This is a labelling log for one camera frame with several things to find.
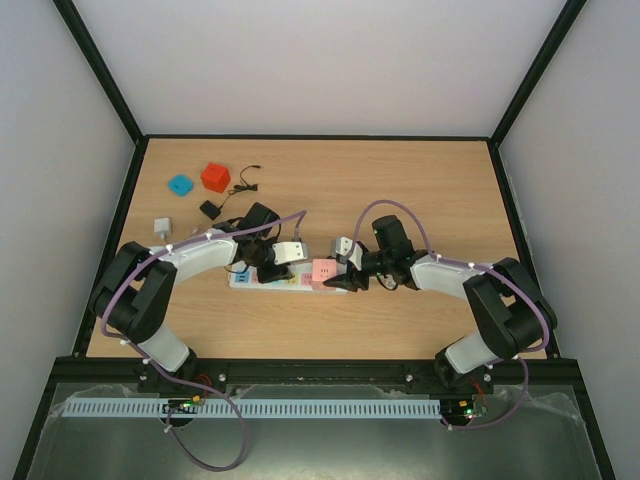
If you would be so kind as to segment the pink cube socket adapter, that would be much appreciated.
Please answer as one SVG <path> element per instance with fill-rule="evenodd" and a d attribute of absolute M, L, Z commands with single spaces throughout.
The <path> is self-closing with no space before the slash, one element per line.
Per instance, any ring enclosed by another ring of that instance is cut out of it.
<path fill-rule="evenodd" d="M 314 259 L 311 271 L 312 290 L 316 292 L 335 292 L 335 287 L 326 286 L 324 282 L 337 274 L 337 262 L 335 259 Z"/>

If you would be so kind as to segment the black power adapter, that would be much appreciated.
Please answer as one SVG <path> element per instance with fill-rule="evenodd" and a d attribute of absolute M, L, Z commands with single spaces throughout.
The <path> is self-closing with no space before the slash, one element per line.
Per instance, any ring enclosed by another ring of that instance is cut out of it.
<path fill-rule="evenodd" d="M 204 201 L 199 206 L 199 210 L 211 221 L 216 220 L 221 215 L 221 208 L 209 200 Z"/>

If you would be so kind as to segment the red cube socket adapter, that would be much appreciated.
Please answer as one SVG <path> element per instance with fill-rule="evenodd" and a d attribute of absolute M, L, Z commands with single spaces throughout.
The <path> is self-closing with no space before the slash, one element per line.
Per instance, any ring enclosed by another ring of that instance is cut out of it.
<path fill-rule="evenodd" d="M 208 163 L 201 172 L 200 179 L 205 189 L 223 193 L 231 181 L 231 176 L 227 167 Z"/>

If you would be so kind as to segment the white usb charger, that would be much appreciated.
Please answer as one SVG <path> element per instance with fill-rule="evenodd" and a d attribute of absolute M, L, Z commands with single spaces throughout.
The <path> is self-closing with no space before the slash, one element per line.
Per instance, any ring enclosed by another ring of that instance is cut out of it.
<path fill-rule="evenodd" d="M 153 232 L 156 236 L 165 240 L 172 232 L 171 219 L 169 217 L 156 218 L 153 221 Z"/>

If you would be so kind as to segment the blue plug adapter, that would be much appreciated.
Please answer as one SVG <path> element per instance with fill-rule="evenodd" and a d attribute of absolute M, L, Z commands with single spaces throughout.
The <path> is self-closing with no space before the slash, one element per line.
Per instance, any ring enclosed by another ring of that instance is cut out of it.
<path fill-rule="evenodd" d="M 167 186 L 169 190 L 179 197 L 185 197 L 194 188 L 194 182 L 184 174 L 178 174 L 172 177 Z"/>

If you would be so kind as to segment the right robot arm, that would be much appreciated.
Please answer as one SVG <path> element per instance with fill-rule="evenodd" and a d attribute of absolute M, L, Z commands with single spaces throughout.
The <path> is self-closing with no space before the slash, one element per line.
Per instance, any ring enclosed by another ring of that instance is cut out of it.
<path fill-rule="evenodd" d="M 390 279 L 389 290 L 404 286 L 466 300 L 477 331 L 436 354 L 434 371 L 443 389 L 458 391 L 485 366 L 546 348 L 557 317 L 518 260 L 475 264 L 417 250 L 395 215 L 375 220 L 372 229 L 378 245 L 374 251 L 348 237 L 334 240 L 332 256 L 343 266 L 322 284 L 366 291 L 376 277 Z"/>

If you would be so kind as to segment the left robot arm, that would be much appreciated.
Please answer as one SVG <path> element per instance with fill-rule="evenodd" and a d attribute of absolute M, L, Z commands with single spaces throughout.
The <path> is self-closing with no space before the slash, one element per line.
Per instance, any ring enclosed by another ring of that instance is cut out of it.
<path fill-rule="evenodd" d="M 305 215 L 302 210 L 282 218 L 256 202 L 244 216 L 178 243 L 147 248 L 128 242 L 94 287 L 89 310 L 100 319 L 103 335 L 176 373 L 195 360 L 195 353 L 165 321 L 174 287 L 238 262 L 255 268 L 261 283 L 291 278 L 290 265 L 307 258 L 299 234 Z"/>

